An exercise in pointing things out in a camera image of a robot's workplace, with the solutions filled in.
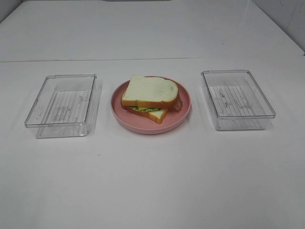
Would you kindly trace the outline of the green lettuce leaf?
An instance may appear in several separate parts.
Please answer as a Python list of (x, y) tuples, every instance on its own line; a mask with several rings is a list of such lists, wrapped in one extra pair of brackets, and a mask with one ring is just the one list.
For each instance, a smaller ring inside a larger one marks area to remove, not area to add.
[[(137, 107), (138, 106), (131, 106), (130, 108), (137, 111)], [(161, 108), (149, 108), (149, 109), (146, 110), (146, 112), (160, 111), (160, 110), (161, 110)]]

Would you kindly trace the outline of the white bread slice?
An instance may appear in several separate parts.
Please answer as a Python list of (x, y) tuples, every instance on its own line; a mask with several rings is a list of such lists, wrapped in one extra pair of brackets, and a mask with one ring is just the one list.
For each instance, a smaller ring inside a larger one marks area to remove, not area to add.
[(162, 77), (133, 75), (122, 95), (123, 106), (171, 108), (178, 99), (178, 86)]
[(131, 106), (124, 106), (123, 109), (127, 110), (128, 112), (135, 114), (135, 115), (139, 115), (139, 116), (143, 116), (146, 117), (154, 122), (156, 122), (157, 124), (161, 124), (163, 119), (165, 118), (165, 116), (167, 115), (168, 109), (166, 108), (161, 108), (160, 111), (152, 111), (152, 112), (137, 112), (133, 109), (130, 108)]

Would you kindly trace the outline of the red bacon strip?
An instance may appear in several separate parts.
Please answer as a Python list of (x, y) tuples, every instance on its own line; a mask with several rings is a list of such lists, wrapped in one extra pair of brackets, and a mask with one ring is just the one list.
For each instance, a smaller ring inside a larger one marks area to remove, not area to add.
[(178, 111), (180, 111), (182, 109), (182, 107), (183, 107), (183, 102), (182, 102), (181, 99), (178, 99), (176, 101), (176, 103), (174, 104), (174, 106), (173, 106), (173, 110), (178, 112)]

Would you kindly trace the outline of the yellow cheese slice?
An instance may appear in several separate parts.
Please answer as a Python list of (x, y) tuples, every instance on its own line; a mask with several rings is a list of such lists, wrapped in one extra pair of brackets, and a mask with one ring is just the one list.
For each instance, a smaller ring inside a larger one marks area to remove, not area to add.
[(137, 107), (137, 111), (139, 112), (146, 112), (146, 110), (149, 109), (148, 107)]

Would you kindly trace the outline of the pink round plate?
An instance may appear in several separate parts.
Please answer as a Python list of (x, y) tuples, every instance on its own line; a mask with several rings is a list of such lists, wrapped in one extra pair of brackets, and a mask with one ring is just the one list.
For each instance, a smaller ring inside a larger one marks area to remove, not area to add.
[(176, 112), (173, 107), (167, 108), (168, 112), (161, 124), (136, 114), (132, 114), (127, 110), (123, 109), (122, 95), (127, 89), (129, 81), (121, 84), (112, 94), (111, 98), (111, 109), (117, 122), (128, 130), (131, 130), (140, 134), (161, 134), (178, 127), (187, 118), (191, 109), (191, 97), (186, 88), (173, 79), (163, 77), (164, 79), (175, 82), (178, 86), (178, 99), (183, 102), (183, 107), (180, 111)]

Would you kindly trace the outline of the clear plastic right container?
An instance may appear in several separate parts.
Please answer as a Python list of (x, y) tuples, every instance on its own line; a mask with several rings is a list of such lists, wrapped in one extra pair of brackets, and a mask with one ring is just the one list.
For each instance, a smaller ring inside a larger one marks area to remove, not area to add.
[(276, 117), (249, 70), (203, 71), (201, 76), (216, 130), (264, 130)]

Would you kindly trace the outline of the clear plastic container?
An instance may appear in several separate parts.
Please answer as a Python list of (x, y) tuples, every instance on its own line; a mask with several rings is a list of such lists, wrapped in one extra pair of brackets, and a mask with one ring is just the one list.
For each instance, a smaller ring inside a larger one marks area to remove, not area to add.
[(249, 70), (203, 71), (201, 76), (216, 130), (264, 130), (276, 117)]
[(98, 104), (97, 76), (47, 76), (24, 122), (37, 139), (86, 136)]

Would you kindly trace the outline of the clear plastic left container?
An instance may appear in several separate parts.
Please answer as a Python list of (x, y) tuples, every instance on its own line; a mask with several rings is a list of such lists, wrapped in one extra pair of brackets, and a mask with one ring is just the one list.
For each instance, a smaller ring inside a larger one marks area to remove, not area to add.
[(86, 136), (98, 104), (97, 76), (47, 76), (24, 122), (37, 139)]

